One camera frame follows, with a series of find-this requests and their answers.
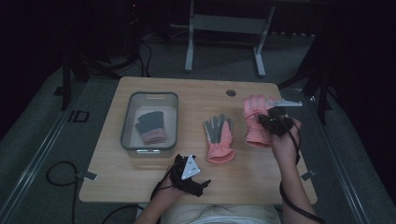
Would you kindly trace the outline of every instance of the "metal frame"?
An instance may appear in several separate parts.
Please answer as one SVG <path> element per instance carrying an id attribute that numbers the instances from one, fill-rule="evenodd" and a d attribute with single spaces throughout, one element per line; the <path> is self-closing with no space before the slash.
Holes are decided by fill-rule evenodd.
<path id="1" fill-rule="evenodd" d="M 251 18 L 235 18 L 235 17 L 222 17 L 222 16 L 209 16 L 194 14 L 194 0 L 191 0 L 190 5 L 190 25 L 189 25 L 189 45 L 187 47 L 187 57 L 184 70 L 186 72 L 192 71 L 192 62 L 194 54 L 194 30 L 210 30 L 222 32 L 237 32 L 261 35 L 259 44 L 253 48 L 253 54 L 256 61 L 257 71 L 260 77 L 265 76 L 264 64 L 262 62 L 262 47 L 265 38 L 268 34 L 268 29 L 271 24 L 275 12 L 275 7 L 271 7 L 264 19 L 251 19 Z"/>

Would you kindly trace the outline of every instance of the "table leg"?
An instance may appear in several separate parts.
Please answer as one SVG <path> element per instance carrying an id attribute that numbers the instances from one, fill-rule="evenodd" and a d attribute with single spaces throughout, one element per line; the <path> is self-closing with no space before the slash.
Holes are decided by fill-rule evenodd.
<path id="1" fill-rule="evenodd" d="M 264 45 L 265 38 L 268 35 L 268 29 L 270 28 L 271 19 L 274 16 L 276 7 L 271 7 L 270 12 L 268 13 L 267 19 L 265 20 L 265 24 L 262 27 L 262 36 L 260 38 L 260 43 L 257 47 L 253 48 L 254 58 L 256 60 L 257 72 L 260 77 L 265 76 L 264 64 L 262 62 L 262 46 Z"/>
<path id="2" fill-rule="evenodd" d="M 192 71 L 192 61 L 194 56 L 194 0 L 190 1 L 190 25 L 189 25 L 189 45 L 187 47 L 186 72 Z"/>

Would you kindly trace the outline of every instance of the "plastic bin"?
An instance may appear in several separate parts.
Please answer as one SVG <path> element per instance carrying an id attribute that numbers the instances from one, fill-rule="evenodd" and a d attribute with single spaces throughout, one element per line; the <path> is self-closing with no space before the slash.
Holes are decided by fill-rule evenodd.
<path id="1" fill-rule="evenodd" d="M 149 112 L 163 112 L 164 142 L 145 144 L 135 125 Z M 171 157 L 177 144 L 178 97 L 174 92 L 137 91 L 130 97 L 120 143 L 130 157 Z"/>

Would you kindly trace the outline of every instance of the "wooden table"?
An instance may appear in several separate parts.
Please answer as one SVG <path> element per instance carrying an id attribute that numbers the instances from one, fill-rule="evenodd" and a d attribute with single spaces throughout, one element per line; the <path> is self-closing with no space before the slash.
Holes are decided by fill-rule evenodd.
<path id="1" fill-rule="evenodd" d="M 234 90 L 234 97 L 226 94 Z M 250 94 L 264 94 L 280 99 L 275 84 L 210 81 L 153 77 L 123 77 L 100 134 L 89 167 L 98 175 L 95 181 L 84 180 L 79 198 L 92 203 L 147 203 L 171 158 L 131 158 L 120 145 L 122 124 L 129 98 L 135 91 L 173 91 L 178 95 L 178 136 L 175 156 L 195 155 L 201 173 L 192 179 L 212 182 L 204 195 L 186 194 L 178 203 L 281 203 L 278 191 L 280 172 L 270 148 L 250 147 L 245 143 L 247 126 L 243 99 Z M 235 157 L 223 164 L 206 160 L 208 145 L 204 121 L 224 113 L 233 120 Z M 298 169 L 306 173 L 304 159 Z M 311 203 L 317 201 L 310 180 L 303 181 Z"/>

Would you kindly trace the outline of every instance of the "pink rubber glove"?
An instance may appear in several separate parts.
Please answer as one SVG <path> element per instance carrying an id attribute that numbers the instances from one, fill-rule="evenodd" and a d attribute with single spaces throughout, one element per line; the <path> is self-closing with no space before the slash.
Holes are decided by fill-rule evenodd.
<path id="1" fill-rule="evenodd" d="M 233 159 L 235 152 L 230 148 L 233 136 L 231 134 L 231 119 L 221 114 L 205 122 L 209 151 L 207 160 L 214 163 L 224 163 Z"/>
<path id="2" fill-rule="evenodd" d="M 271 134 L 259 123 L 259 114 L 268 116 L 267 110 L 273 107 L 263 95 L 250 95 L 244 99 L 244 115 L 247 122 L 246 143 L 252 147 L 271 147 Z"/>

